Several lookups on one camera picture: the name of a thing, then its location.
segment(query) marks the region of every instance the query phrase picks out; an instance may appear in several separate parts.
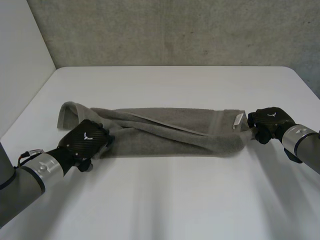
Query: white tag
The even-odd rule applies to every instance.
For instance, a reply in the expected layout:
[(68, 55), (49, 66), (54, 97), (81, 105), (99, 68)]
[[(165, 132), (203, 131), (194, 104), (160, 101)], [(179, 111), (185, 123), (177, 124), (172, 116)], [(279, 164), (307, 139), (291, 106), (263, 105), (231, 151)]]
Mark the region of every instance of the white tag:
[(240, 113), (239, 115), (237, 115), (237, 116), (235, 117), (235, 120), (234, 120), (234, 123), (233, 123), (233, 126), (232, 126), (233, 129), (235, 129), (236, 126), (238, 126), (238, 125), (240, 124), (241, 119), (242, 119), (243, 116), (244, 116), (244, 114), (243, 114), (243, 113)]

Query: gray towel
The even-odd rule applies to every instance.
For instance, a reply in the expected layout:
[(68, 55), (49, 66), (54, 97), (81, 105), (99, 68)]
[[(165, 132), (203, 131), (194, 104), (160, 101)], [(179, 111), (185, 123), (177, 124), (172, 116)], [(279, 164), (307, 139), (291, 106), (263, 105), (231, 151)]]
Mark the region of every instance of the gray towel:
[[(236, 116), (243, 113), (239, 125)], [(62, 105), (58, 129), (71, 130), (84, 119), (102, 123), (115, 136), (113, 148), (100, 157), (216, 156), (241, 151), (252, 139), (243, 110), (192, 108), (87, 108)]]

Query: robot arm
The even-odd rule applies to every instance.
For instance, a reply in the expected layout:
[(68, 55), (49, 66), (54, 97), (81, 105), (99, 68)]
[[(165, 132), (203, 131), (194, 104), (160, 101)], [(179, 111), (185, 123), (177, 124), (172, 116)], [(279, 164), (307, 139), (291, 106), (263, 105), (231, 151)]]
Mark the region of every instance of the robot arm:
[(92, 169), (91, 158), (101, 149), (109, 149), (114, 137), (102, 125), (82, 121), (64, 136), (56, 149), (31, 156), (13, 167), (0, 144), (0, 229), (27, 206), (59, 182), (70, 170)]
[(269, 107), (249, 113), (248, 125), (255, 129), (255, 139), (266, 144), (278, 139), (291, 161), (305, 163), (320, 174), (320, 134), (296, 124), (281, 108)]

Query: gray wall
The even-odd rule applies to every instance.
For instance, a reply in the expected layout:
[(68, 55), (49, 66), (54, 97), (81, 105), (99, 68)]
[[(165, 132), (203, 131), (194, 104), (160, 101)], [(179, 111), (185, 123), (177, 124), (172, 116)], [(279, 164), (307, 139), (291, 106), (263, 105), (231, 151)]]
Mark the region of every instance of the gray wall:
[(27, 1), (57, 68), (287, 66), (320, 97), (319, 0)]

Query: white table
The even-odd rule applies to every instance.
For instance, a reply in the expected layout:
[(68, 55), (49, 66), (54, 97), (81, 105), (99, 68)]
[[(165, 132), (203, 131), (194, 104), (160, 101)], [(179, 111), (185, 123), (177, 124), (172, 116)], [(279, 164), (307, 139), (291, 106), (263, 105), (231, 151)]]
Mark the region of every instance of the white table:
[[(66, 101), (106, 109), (241, 109), (278, 106), (320, 127), (320, 101), (286, 67), (64, 67), (1, 142), (16, 164), (56, 147)], [(105, 159), (68, 173), (0, 231), (2, 240), (315, 240), (320, 176), (287, 159), (281, 144), (252, 141), (228, 158)]]

